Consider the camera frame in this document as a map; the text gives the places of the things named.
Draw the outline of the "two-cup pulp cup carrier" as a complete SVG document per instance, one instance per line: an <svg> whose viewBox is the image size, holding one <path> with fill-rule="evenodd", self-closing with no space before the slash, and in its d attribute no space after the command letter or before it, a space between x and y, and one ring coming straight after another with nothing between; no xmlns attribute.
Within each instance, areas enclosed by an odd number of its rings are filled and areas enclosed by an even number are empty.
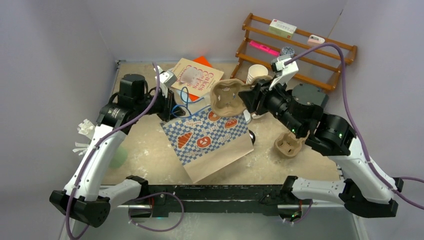
<svg viewBox="0 0 424 240"><path fill-rule="evenodd" d="M253 89L254 84L259 80L272 80L270 75L255 77L250 83L245 83L238 78L224 79L216 82L210 92L210 107L219 117L234 117L242 114L248 109L240 92Z"/></svg>

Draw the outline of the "checkered paper bakery bag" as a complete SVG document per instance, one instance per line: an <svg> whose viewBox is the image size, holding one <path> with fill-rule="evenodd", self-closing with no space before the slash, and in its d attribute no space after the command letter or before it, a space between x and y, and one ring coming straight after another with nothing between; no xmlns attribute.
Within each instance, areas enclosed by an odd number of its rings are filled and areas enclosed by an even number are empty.
<svg viewBox="0 0 424 240"><path fill-rule="evenodd" d="M244 114L219 117L206 97L174 106L161 127L177 159L197 183L254 150Z"/></svg>

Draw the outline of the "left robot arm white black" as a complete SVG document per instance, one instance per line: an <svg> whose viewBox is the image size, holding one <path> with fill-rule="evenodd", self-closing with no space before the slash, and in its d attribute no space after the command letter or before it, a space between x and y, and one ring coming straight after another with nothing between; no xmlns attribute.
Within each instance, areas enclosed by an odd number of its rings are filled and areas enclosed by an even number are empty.
<svg viewBox="0 0 424 240"><path fill-rule="evenodd" d="M142 205L148 201L148 181L139 176L130 175L105 189L101 189L101 183L116 151L140 117L157 115L164 122L173 118L171 110L176 101L170 87L176 80L170 71L160 73L154 95L143 75L126 74L120 80L119 91L99 112L93 138L78 169L62 190L54 190L49 197L67 220L98 228L119 205L128 201Z"/></svg>

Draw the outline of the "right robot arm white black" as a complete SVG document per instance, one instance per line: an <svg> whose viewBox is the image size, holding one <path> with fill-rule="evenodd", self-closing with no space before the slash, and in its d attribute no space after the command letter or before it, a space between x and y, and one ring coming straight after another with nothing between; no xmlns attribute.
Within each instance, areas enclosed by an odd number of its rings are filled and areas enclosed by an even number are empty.
<svg viewBox="0 0 424 240"><path fill-rule="evenodd" d="M310 84L287 89L259 80L238 96L250 113L270 113L312 150L329 158L346 174L339 181L288 176L280 196L288 204L315 199L343 205L363 218L393 218L398 211L394 192L403 188L399 177L386 175L362 149L358 133L343 117L325 113L328 95Z"/></svg>

